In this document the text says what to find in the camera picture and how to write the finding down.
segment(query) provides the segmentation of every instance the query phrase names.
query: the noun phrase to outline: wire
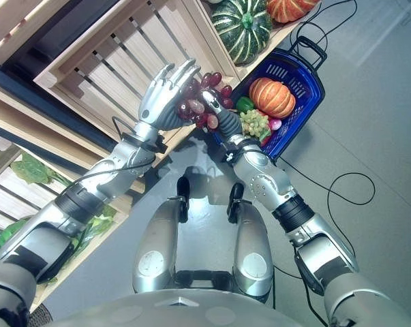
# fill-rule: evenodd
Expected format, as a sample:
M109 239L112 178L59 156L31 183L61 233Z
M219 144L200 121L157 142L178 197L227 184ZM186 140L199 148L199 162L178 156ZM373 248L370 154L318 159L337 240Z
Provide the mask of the wire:
M329 217L331 218L331 221L334 223L334 226L339 230L339 232L341 233L341 235L343 235L343 237L344 237L344 238L346 239L346 241L349 243L350 248L351 248L351 250L352 250L352 254L354 255L354 257L356 257L356 252L355 252L354 245L352 244L352 242L350 241L350 239L346 236L346 234L343 232L343 230L341 230L341 228L338 226L337 222L336 222L335 219L334 219L333 214L331 213L331 204L330 204L329 199L330 199L331 193L333 193L333 194L335 194L336 196L340 197L341 199L343 199L343 200L345 200L345 201L347 201L347 202L349 202L349 203L351 203L351 204L354 204L354 205L356 205L356 206L364 206L364 205L370 203L370 202L374 199L374 197L375 197L375 194L376 194L376 186L375 186L374 181L373 181L369 176L367 176L366 174L363 174L363 173L360 173L360 172L347 172L347 173L345 173L345 174L341 174L341 175L338 176L336 179L334 179L334 181L331 183L331 185L330 185L329 187L325 187L325 186L323 186L322 184L316 182L314 179L309 178L307 175L303 174L300 170L298 170L297 168L295 168L292 164L290 164L290 163L289 163L287 160L285 160L284 158L282 158L282 157L279 157L279 158L280 158L282 161L284 161L286 164L288 164L288 165L289 165L292 169L294 169L296 172L298 172L300 175L302 175L303 177L305 177L306 179L308 179L308 180L311 181L312 183L316 184L317 186L319 186L319 187L321 187L321 188L323 188L323 189L325 189L325 190L328 191L328 193L327 193L327 195L326 195L326 206L327 206L327 208L328 208ZM334 184L335 184L339 179L341 179L342 177L348 176L348 175L359 175L359 176L363 176L363 177L365 177L365 178L367 178L367 179L369 180L369 182L371 183L371 186L373 187L374 191L373 191L372 195L370 196L370 198L369 198L367 201L364 201L364 202L355 202L355 201L352 201L352 200L349 200L349 199L345 198L345 197L342 196L341 194L339 194L339 193L337 193L337 192L335 192L335 191L332 190Z
M329 31L325 32L325 31L322 29L322 27L320 27L320 26L317 25L316 23L312 22L312 20L314 20L315 18L317 18L317 17L318 17L321 13L323 13L325 10L328 10L328 9L330 9L330 8L336 6L336 5L341 5L341 4L348 3L348 2L353 2L353 3L355 4L355 8L354 8L353 13L351 13L351 15L349 15L347 18L345 18L345 19L344 19L343 21L341 21L337 26L333 27L333 28L330 29ZM357 4L356 0L343 0L343 1L339 1L339 2L333 3L332 5L329 5L329 6L325 7L325 8L323 8L322 10L320 10L321 7L322 7L322 3L320 3L318 9L316 10L316 12L315 12L312 16L310 16L307 20L304 20L303 22L301 22L301 23L299 24L298 28L296 29L296 40L299 38L299 34L300 34L301 30L302 30L305 26L307 26L307 25L315 26L315 27L317 27L317 28L322 32L322 34L323 34L323 36L316 42L316 44L319 44L323 39L325 39L325 47L324 47L323 51L326 52L326 50L327 50L327 48L328 48L328 35L329 35L330 33L334 32L334 31L335 31L336 29L338 29L339 27L341 27L344 23L346 23L347 21L349 21L349 20L356 14L356 12L357 12L357 10L358 10L358 4ZM293 44L294 44L294 42L292 41L293 32L294 32L294 31L292 31L292 32L290 33L290 45L291 45L291 46L293 46ZM297 53L298 55L300 55L300 54L299 54L299 44L296 45L296 53ZM317 58L317 60L314 61L314 62L312 63L312 65L315 65L319 60L320 60L320 57Z
M119 117L112 116L111 120L112 120L112 123L114 124L114 126L116 127L116 130L117 130L117 133L118 133L120 139L122 139L122 133L121 133L121 130L119 129L119 125L117 125L117 122L120 122L120 124L122 124L123 126L128 128L130 131L133 131L132 127L129 126L128 123L126 123L124 120L120 119Z
M128 166L128 167L122 167L122 168L117 168L117 169L111 169L111 170L105 170L103 172L94 172L93 174L88 174L88 175L84 175L83 177L77 178L75 181L72 182L72 184L70 184L68 187L66 187L59 196L62 196L70 187L73 187L74 185L78 184L79 182L94 177L94 176L98 176L98 175L102 175L102 174L112 174L113 172L122 172L124 170L131 170L131 169L137 169L137 168L141 168L141 167L145 167L147 165L150 165L151 163L153 163L155 161L155 159L157 159L156 156L153 156L152 160L149 160L145 163L141 163L135 166Z
M272 291L273 291L273 309L276 309L276 293L275 293L275 269L273 269L273 277L272 277Z
M317 319L319 319L319 321L322 323L323 326L328 327L328 324L326 323L326 321L323 320L322 317L320 317L320 315L317 313L316 310L314 310L313 306L311 305L311 299L309 298L309 292L308 292L308 286L307 283L305 282L305 280L302 280L303 282L303 286L305 288L305 295L307 296L307 303L308 303L308 307L311 310L311 312L316 316Z
M280 267L278 267L278 266L276 266L276 265L273 265L276 269L278 269L281 273L283 273L283 274L285 274L285 275L287 275L287 276L290 276L290 277L293 277L293 278L296 278L296 279L302 279L302 277L299 277L299 276L296 276L296 275L292 275L292 274L290 274L289 272L286 272L286 271L284 271L284 270L282 270Z

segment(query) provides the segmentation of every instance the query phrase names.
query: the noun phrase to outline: red grapes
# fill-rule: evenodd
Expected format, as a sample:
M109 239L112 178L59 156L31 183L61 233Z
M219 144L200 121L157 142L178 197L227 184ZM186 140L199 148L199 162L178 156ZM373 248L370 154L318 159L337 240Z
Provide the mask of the red grapes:
M232 87L222 82L219 72L205 73L199 82L192 78L184 87L183 99L177 104L177 114L184 121L195 123L197 128L215 130L219 120L214 112L198 97L199 90L214 89L220 95L220 103L226 109L231 109L234 104L230 99Z

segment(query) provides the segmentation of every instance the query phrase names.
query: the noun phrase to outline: shopping basket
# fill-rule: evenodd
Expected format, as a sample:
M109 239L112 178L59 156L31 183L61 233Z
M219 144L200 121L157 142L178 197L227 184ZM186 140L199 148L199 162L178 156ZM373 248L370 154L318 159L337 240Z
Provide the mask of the shopping basket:
M296 47L308 47L319 55L319 62L313 66L295 53ZM249 86L259 77L268 77L283 82L296 98L292 114L282 120L282 126L273 133L262 150L272 158L278 158L308 118L324 99L325 91L317 75L317 69L326 60L326 53L310 39L300 36L289 50L276 48L251 72L232 92L234 103L242 96L249 96Z

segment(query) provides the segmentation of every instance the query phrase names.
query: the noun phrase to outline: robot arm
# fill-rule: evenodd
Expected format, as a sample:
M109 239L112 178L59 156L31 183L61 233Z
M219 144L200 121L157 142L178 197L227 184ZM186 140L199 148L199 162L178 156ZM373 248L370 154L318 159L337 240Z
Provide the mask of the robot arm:
M34 215L0 250L0 326L26 326L36 283L52 279L73 254L71 237L82 232L105 204L124 194L165 146L159 130L183 125L174 105L199 70L187 60L170 78L167 65L153 79L139 107L139 122L113 152L78 183Z
M242 135L237 116L224 110L212 92L202 92L202 98L219 118L235 174L278 220L295 249L302 278L324 296L330 326L411 326L411 318L359 273L349 248L304 202L288 175Z

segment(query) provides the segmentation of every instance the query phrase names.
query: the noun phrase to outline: pumpkin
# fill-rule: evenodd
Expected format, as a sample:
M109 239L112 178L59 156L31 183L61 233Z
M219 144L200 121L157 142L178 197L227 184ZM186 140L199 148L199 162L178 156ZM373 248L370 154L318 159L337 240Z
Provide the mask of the pumpkin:
M267 12L277 22L292 22L305 16L319 0L267 0Z
M236 65L252 62L266 47L272 29L266 0L225 0L211 21Z
M249 87L249 97L257 109L280 119L290 115L296 104L287 86L267 77L254 80Z

